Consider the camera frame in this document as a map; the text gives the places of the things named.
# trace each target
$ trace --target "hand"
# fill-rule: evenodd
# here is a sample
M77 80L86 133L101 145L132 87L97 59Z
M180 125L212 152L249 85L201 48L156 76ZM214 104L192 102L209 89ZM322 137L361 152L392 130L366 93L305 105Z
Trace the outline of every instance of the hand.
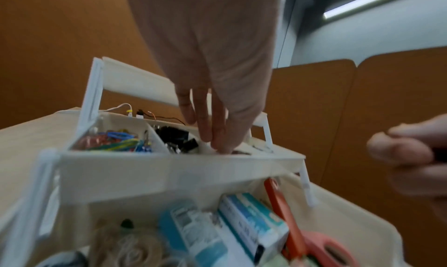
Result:
M377 133L368 141L372 157L397 165L391 183L400 193L427 197L447 222L447 163L434 160L432 148L447 148L447 114Z
M230 153L265 105L279 0L128 1L140 33L175 84L185 120L197 122L201 140Z

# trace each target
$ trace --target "blue and white box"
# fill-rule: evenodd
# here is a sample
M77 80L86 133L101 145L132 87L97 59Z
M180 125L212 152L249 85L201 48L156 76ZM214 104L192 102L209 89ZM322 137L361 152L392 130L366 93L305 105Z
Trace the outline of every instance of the blue and white box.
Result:
M268 262L283 249L289 227L251 194L223 195L218 211L255 265Z

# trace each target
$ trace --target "orange partition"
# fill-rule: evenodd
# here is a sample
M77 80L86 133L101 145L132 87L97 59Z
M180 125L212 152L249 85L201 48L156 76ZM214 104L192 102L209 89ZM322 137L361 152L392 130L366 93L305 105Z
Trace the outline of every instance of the orange partition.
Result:
M329 158L355 70L350 60L273 70L265 106L273 142L306 155L310 179L316 184Z
M161 74L127 0L0 0L0 50L0 128L80 107L95 56ZM123 102L181 117L176 107L112 93L101 108Z
M445 265L447 225L424 199L395 193L391 168L372 160L366 141L400 123L447 113L447 48L384 54L358 67L321 185L385 218L403 236L413 266Z

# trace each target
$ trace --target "storage bin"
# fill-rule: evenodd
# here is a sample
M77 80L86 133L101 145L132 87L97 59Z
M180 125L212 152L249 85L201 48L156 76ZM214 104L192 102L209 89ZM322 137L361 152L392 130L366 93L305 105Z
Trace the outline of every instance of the storage bin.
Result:
M170 203L190 198L215 211L222 194L250 192L268 204L263 181L276 177L303 230L325 233L344 244L363 266L403 267L399 233L388 222L309 182L305 156L247 136L237 150L218 155L199 141L199 154L171 154L153 126L175 125L198 136L197 129L163 121L98 113L102 88L175 104L165 78L111 59L95 59L82 105L78 131L61 150L42 151L9 232L1 267L32 267L58 251L89 244L99 220L153 227ZM268 128L266 115L257 119ZM86 134L109 129L147 133L153 153L78 151ZM55 190L60 207L45 237L39 236Z

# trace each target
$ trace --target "light wood desk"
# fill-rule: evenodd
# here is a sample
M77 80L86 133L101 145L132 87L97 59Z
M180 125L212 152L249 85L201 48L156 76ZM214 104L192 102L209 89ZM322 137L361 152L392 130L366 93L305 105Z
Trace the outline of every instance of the light wood desk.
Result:
M54 113L0 130L0 217L20 198L39 152L66 145L78 117L76 112Z

